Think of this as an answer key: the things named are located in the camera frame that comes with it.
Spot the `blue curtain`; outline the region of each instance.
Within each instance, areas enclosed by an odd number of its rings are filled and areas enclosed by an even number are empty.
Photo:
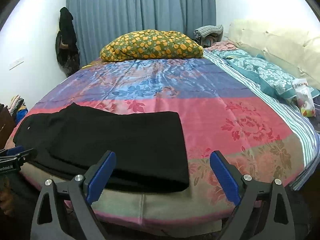
[[[134,0],[137,23],[143,29],[180,31],[194,38],[194,30],[216,25],[215,0]]]
[[[134,0],[67,0],[80,51],[80,65],[99,57],[100,50],[115,38],[135,30]]]

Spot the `headboard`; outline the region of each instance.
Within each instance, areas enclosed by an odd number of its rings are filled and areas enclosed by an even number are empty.
[[[320,90],[320,33],[257,20],[235,20],[228,39],[252,56],[261,54]]]

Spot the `floor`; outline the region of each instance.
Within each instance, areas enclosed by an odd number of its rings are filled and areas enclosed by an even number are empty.
[[[2,232],[3,228],[7,228],[9,236],[7,239],[19,239],[19,240],[29,240],[30,239],[30,229],[31,221],[33,217],[33,211],[36,206],[36,201],[39,192],[34,189],[31,185],[26,183],[24,178],[20,174],[10,174],[9,175],[12,192],[15,198],[15,220],[7,221],[7,225],[4,227],[0,216],[0,234],[1,239],[6,240],[5,234]],[[300,190],[305,202],[307,203],[311,211],[311,224],[312,226],[320,225],[320,167],[315,171],[311,178],[307,181],[304,187]],[[73,225],[73,234],[76,239],[81,240],[83,237],[78,233],[79,228],[77,228],[74,215],[69,215],[69,222]],[[140,231],[135,231],[122,226],[117,226],[113,224],[103,224],[104,228],[108,232],[109,239],[146,239],[146,240],[172,240],[176,238],[171,237],[160,237],[153,236]],[[319,239],[320,230],[318,226],[314,227],[306,240]],[[214,240],[217,239],[217,233],[206,234],[202,236],[189,237],[188,240]]]

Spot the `hanging black clothes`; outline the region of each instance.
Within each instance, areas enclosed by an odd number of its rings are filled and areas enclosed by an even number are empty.
[[[188,161],[179,115],[175,112],[113,114],[73,103],[53,114],[27,117],[13,138],[36,148],[36,167],[71,179],[101,158],[116,153],[106,188],[167,193],[189,186]]]
[[[73,16],[66,7],[60,10],[59,28],[56,37],[57,61],[63,68],[67,68],[70,76],[79,70],[80,58],[77,38],[72,24]]]

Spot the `white wall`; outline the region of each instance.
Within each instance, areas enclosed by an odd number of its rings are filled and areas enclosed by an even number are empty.
[[[56,58],[60,9],[66,0],[20,0],[0,31],[0,102],[19,94],[27,108],[66,79]],[[10,64],[24,57],[12,70]]]
[[[251,18],[320,31],[320,22],[305,0],[216,0],[217,25]]]

